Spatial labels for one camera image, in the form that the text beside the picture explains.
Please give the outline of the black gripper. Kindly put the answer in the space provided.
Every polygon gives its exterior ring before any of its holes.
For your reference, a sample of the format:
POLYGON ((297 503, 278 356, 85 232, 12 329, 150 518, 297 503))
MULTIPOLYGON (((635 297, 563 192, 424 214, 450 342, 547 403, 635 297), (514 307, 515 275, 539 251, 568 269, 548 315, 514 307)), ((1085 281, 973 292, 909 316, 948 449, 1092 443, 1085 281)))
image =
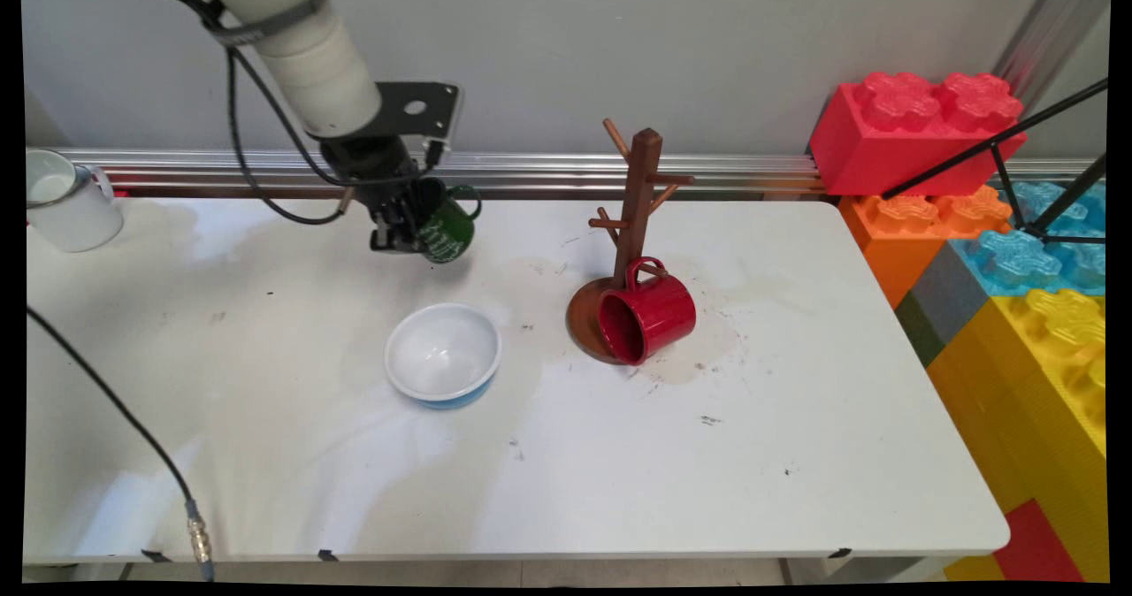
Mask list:
POLYGON ((320 154, 329 165, 332 184, 351 189, 353 200, 371 217, 371 252, 400 253, 401 237, 409 252, 424 252, 420 230, 427 209, 417 195, 405 195, 420 170, 401 136, 328 138, 320 142, 320 154))

